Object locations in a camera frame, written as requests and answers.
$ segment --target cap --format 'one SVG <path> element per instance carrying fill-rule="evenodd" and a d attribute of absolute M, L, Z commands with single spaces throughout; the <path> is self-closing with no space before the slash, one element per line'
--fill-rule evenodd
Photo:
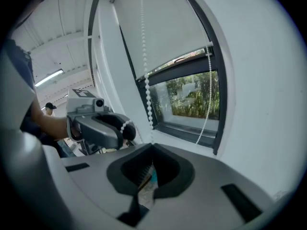
<path fill-rule="evenodd" d="M 53 105 L 52 103 L 48 102 L 45 107 L 48 107 L 49 109 L 56 109 L 57 107 Z"/>

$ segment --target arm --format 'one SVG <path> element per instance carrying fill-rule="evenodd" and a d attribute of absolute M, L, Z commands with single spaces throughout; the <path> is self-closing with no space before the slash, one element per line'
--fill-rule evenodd
<path fill-rule="evenodd" d="M 68 137 L 66 117 L 53 117 L 45 115 L 40 109 L 37 96 L 32 102 L 31 119 L 41 127 L 42 131 L 54 139 Z"/>

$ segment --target camera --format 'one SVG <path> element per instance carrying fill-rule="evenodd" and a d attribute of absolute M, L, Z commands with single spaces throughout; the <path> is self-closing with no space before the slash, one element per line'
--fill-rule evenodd
<path fill-rule="evenodd" d="M 105 101 L 104 99 L 94 99 L 94 110 L 95 112 L 104 112 Z"/>

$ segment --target black slot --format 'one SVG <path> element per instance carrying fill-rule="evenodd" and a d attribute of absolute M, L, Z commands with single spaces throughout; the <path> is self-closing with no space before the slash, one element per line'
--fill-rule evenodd
<path fill-rule="evenodd" d="M 236 185 L 228 184 L 222 186 L 221 189 L 227 195 L 245 222 L 253 220 L 262 213 Z"/>
<path fill-rule="evenodd" d="M 112 162 L 106 174 L 117 192 L 137 196 L 138 188 L 152 164 L 157 172 L 159 186 L 154 191 L 155 199 L 177 197 L 194 180 L 193 165 L 159 144 L 144 145 Z"/>
<path fill-rule="evenodd" d="M 66 166 L 67 172 L 78 171 L 84 168 L 90 167 L 87 163 L 79 163 L 71 166 Z"/>

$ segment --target ceiling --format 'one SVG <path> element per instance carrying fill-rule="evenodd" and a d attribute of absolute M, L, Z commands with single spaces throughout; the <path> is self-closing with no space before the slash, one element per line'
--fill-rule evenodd
<path fill-rule="evenodd" d="M 93 86 L 88 56 L 88 25 L 93 0 L 44 0 L 12 35 L 31 52 L 35 83 L 64 72 L 36 88 L 41 107 L 62 104 L 68 88 Z"/>

